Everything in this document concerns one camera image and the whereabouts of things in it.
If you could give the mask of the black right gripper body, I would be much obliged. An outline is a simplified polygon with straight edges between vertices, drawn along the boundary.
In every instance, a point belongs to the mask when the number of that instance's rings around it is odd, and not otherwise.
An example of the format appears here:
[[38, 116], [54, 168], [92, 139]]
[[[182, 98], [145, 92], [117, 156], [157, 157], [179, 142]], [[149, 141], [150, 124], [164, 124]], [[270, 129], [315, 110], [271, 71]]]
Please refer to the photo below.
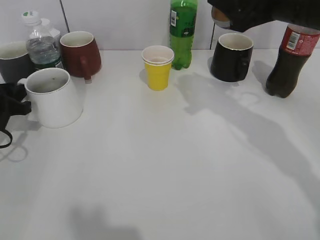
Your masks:
[[245, 32], [253, 27], [281, 21], [320, 29], [318, 0], [209, 0], [230, 21], [230, 29]]

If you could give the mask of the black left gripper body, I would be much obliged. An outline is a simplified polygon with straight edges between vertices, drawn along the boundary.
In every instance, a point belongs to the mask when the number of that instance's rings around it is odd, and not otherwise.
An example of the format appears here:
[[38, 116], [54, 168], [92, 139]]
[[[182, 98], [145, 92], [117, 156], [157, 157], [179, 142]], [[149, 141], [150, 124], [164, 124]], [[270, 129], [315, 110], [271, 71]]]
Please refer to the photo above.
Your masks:
[[25, 86], [15, 83], [0, 84], [0, 130], [6, 129], [11, 116], [25, 116], [32, 111], [31, 102], [23, 101], [27, 96]]

